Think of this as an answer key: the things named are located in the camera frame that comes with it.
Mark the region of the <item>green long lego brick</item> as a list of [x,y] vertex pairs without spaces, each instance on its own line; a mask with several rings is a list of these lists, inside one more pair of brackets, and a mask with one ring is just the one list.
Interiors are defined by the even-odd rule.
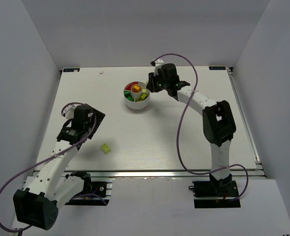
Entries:
[[129,101],[132,101],[132,102],[134,101],[134,98],[131,95],[131,91],[129,91],[129,90],[124,92],[124,97]]

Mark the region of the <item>light green lego brick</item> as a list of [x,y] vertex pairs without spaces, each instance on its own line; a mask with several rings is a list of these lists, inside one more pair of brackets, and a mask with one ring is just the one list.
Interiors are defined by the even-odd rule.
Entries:
[[101,146],[101,150],[103,151],[104,154],[108,154],[111,151],[111,148],[107,143],[104,143]]

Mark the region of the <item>red lego brick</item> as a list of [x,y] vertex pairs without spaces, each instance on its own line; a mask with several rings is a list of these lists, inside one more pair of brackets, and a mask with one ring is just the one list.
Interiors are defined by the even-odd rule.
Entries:
[[131,90],[131,86],[132,86],[132,84],[128,84],[128,85],[125,87],[125,89],[126,89],[126,90]]

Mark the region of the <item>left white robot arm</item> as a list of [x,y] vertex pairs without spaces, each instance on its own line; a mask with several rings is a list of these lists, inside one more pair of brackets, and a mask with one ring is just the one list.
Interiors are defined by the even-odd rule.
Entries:
[[16,218],[30,226],[49,230],[59,210],[76,197],[93,194],[90,174],[74,171],[58,184],[69,162],[77,155],[85,141],[91,139],[105,114],[88,104],[67,106],[62,110],[66,117],[52,152],[51,160],[44,163],[33,181],[13,196]]

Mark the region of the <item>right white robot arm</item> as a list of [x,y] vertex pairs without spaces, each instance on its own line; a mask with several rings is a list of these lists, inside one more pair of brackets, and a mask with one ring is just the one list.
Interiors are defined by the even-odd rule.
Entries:
[[180,80],[172,63],[156,60],[151,65],[154,71],[148,75],[147,89],[152,93],[165,90],[170,97],[202,116],[203,134],[211,147],[209,182],[219,194],[232,182],[229,152],[236,125],[229,103],[214,101]]

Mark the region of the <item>white round divided container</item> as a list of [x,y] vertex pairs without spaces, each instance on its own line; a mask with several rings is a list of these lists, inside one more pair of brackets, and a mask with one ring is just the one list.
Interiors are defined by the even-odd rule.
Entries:
[[144,101],[139,101],[139,98],[141,97],[141,95],[143,94],[142,91],[139,92],[139,93],[133,93],[131,90],[131,95],[132,97],[134,98],[134,101],[129,101],[127,100],[125,97],[124,97],[124,102],[125,102],[125,105],[132,109],[132,110],[141,110],[141,109],[144,109],[150,102],[150,91],[146,88],[146,83],[143,83],[141,81],[138,81],[138,85],[142,87],[142,90],[143,89],[146,89],[147,90],[147,98],[144,100]]

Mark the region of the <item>right blue table label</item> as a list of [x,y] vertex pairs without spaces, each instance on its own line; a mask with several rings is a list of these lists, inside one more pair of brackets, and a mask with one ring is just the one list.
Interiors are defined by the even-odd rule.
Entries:
[[225,66],[209,66],[209,70],[226,70]]

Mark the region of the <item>blue table label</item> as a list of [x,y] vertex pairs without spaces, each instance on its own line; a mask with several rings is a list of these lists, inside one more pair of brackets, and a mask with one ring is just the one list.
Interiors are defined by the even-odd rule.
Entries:
[[225,66],[209,66],[209,70],[226,70]]
[[67,73],[67,72],[79,72],[80,68],[64,68],[63,69],[63,73]]

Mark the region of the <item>left blue table label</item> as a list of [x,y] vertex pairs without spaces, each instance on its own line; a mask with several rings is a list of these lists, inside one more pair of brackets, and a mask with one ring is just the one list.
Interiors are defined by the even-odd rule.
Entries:
[[63,73],[67,73],[67,72],[79,72],[80,68],[64,68],[63,69]]

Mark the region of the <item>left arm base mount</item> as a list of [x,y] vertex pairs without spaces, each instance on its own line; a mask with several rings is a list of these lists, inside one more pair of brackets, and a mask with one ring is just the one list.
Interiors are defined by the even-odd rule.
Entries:
[[110,201],[110,182],[92,180],[91,175],[84,171],[75,171],[65,176],[65,180],[75,177],[80,178],[83,182],[83,190],[76,196],[85,195],[84,197],[73,197],[66,205],[69,206],[106,206]]

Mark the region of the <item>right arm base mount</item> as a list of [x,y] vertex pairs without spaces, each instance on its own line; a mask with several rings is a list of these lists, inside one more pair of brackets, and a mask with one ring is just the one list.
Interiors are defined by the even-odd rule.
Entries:
[[215,192],[210,181],[194,181],[188,187],[193,192],[195,209],[241,208],[236,182],[224,188],[220,193]]

